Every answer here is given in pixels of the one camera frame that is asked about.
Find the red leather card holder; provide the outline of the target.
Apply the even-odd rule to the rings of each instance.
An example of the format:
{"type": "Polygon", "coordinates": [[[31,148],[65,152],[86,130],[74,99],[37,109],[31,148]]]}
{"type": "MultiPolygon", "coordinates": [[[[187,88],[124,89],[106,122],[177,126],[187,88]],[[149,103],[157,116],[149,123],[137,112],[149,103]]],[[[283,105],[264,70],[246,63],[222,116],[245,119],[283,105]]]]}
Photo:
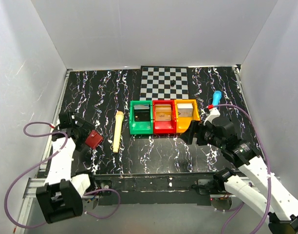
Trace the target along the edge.
{"type": "Polygon", "coordinates": [[[96,130],[92,130],[86,138],[85,144],[95,150],[102,141],[103,137],[96,130]]]}

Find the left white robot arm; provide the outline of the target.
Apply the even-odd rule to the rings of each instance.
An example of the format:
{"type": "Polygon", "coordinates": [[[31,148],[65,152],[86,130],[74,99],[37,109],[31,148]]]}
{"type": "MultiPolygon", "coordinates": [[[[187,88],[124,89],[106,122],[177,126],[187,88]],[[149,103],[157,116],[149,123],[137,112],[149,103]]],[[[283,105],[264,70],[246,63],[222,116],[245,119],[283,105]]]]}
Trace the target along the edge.
{"type": "Polygon", "coordinates": [[[71,175],[73,154],[84,146],[95,149],[103,140],[95,126],[73,112],[59,114],[54,128],[50,169],[42,187],[36,190],[37,201],[48,224],[82,215],[82,196],[92,195],[97,183],[88,174],[71,175]]]}

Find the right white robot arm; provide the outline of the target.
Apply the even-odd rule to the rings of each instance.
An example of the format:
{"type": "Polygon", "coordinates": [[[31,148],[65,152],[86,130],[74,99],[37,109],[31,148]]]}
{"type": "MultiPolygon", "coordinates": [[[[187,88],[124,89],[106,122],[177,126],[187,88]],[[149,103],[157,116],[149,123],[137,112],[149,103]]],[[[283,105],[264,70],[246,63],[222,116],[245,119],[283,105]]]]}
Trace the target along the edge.
{"type": "Polygon", "coordinates": [[[266,216],[273,234],[298,234],[298,200],[270,172],[263,158],[251,144],[238,137],[230,119],[216,117],[206,123],[191,121],[180,135],[186,144],[196,138],[198,145],[210,144],[221,150],[231,162],[253,183],[252,188],[234,171],[225,168],[213,176],[212,185],[220,194],[237,196],[260,216],[266,216]]]}

